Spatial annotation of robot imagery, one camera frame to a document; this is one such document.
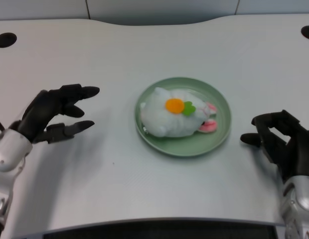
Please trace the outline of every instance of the white plush rabbit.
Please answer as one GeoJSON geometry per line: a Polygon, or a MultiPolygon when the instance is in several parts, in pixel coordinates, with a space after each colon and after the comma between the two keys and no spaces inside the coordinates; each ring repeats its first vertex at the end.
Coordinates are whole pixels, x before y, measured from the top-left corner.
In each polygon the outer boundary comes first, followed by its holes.
{"type": "Polygon", "coordinates": [[[140,108],[146,130],[157,137],[184,137],[217,128],[216,121],[209,119],[215,107],[186,90],[157,87],[140,108]]]}

